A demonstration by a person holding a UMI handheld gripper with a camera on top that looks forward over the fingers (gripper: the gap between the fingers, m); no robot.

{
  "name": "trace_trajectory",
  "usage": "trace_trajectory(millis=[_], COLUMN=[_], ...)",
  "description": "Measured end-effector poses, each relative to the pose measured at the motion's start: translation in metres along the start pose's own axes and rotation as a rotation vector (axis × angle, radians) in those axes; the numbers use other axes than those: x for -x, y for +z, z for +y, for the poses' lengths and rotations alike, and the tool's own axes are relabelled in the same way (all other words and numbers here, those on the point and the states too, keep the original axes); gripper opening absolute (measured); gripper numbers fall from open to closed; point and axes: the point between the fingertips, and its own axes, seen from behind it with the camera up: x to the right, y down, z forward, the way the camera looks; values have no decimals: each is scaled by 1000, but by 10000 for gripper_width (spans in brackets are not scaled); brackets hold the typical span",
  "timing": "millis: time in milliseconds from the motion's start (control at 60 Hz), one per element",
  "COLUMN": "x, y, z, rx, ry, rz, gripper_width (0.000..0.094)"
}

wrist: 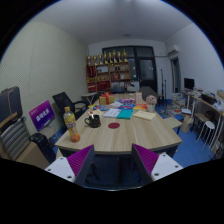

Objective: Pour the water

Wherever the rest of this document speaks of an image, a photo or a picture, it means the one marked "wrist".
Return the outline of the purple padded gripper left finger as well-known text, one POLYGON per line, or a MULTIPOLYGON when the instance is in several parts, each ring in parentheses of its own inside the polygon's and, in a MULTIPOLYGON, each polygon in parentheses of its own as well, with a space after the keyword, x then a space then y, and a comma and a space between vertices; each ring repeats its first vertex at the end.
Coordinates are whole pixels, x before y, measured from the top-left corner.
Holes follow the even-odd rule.
POLYGON ((46 168, 46 171, 83 186, 94 155, 94 146, 90 145, 69 157, 59 157, 46 168))

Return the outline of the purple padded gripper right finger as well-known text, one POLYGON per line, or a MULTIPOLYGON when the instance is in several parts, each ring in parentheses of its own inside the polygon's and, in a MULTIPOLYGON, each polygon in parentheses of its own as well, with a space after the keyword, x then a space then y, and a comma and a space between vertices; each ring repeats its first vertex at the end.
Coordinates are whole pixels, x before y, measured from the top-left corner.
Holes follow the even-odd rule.
POLYGON ((168 154, 156 154, 137 144, 132 145, 132 155, 146 183, 157 181, 182 169, 168 154))

